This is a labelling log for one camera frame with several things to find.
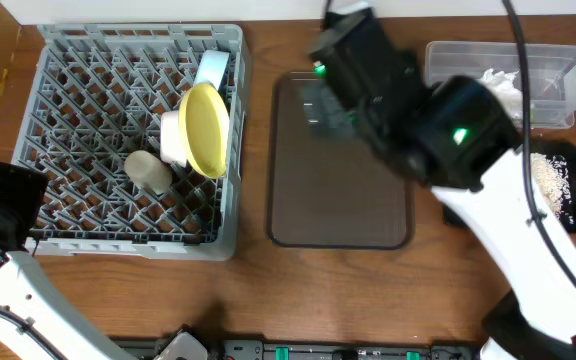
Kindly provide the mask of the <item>cream white cup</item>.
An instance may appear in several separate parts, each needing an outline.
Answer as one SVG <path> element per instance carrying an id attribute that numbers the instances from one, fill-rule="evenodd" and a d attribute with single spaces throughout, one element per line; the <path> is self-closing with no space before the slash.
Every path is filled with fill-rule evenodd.
<path id="1" fill-rule="evenodd" d="M 172 185 L 170 169 L 144 150 L 131 153 L 124 162 L 124 170 L 134 185 L 147 187 L 157 195 L 163 194 Z"/>

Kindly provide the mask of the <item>light blue bowl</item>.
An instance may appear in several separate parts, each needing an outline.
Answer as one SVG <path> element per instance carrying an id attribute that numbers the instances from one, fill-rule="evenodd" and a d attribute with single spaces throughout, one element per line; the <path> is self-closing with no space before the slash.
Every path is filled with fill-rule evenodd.
<path id="1" fill-rule="evenodd" d="M 199 62 L 193 85 L 207 83 L 219 90 L 226 75 L 229 56 L 228 52 L 206 50 Z"/>

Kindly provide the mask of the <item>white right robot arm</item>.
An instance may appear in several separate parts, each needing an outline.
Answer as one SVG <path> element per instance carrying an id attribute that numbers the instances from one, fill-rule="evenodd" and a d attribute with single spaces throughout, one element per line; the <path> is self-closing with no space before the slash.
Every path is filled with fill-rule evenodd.
<path id="1" fill-rule="evenodd" d="M 428 86 L 371 7 L 325 6 L 315 73 L 372 153 L 478 238 L 510 290 L 484 317 L 484 359 L 576 359 L 576 246 L 531 174 L 531 137 L 477 80 Z"/>

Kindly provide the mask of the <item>yellow plate with crumbs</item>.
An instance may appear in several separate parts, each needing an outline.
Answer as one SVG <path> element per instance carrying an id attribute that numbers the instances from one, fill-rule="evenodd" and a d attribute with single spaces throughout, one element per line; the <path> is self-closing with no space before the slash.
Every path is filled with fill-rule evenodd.
<path id="1" fill-rule="evenodd" d="M 190 166 L 206 178 L 226 173 L 229 114 L 219 92 L 208 82 L 188 90 L 178 115 L 181 145 Z"/>

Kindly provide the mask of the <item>white napkin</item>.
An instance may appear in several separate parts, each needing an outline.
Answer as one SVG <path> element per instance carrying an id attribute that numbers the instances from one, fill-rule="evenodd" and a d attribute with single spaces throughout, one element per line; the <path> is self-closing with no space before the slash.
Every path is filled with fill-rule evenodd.
<path id="1" fill-rule="evenodd" d="M 498 99 L 512 120 L 521 120 L 523 117 L 523 94 L 514 85 L 517 75 L 518 72 L 496 72 L 489 68 L 478 79 Z"/>

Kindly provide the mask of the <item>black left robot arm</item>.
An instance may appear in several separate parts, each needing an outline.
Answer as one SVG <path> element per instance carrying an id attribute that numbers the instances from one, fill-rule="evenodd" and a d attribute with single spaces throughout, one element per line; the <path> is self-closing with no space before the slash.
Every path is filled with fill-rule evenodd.
<path id="1" fill-rule="evenodd" d="M 22 359 L 129 359 L 57 290 L 25 242 L 45 175 L 0 162 L 0 342 Z"/>

